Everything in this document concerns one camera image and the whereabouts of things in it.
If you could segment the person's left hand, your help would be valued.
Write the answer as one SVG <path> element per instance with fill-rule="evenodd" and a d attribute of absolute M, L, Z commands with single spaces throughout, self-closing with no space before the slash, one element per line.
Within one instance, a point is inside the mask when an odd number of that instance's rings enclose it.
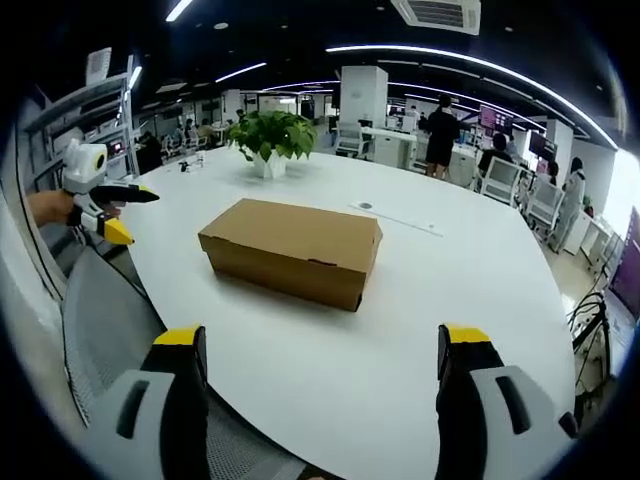
<path fill-rule="evenodd" d="M 78 226 L 81 211 L 74 197 L 65 190 L 46 190 L 27 196 L 34 222 L 38 228 L 50 224 Z"/>

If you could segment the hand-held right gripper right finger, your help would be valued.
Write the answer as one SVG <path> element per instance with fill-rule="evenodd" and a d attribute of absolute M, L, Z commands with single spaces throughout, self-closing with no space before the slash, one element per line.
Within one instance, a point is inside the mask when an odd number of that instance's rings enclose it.
<path fill-rule="evenodd" d="M 573 414 L 477 328 L 438 327 L 437 379 L 437 479 L 540 479 L 577 438 Z"/>

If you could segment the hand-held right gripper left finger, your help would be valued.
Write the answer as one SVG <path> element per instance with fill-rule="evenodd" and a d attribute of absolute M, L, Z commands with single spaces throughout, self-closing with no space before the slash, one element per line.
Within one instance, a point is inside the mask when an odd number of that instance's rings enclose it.
<path fill-rule="evenodd" d="M 86 453 L 100 479 L 208 479 L 202 325 L 157 337 L 142 365 L 98 398 Z"/>

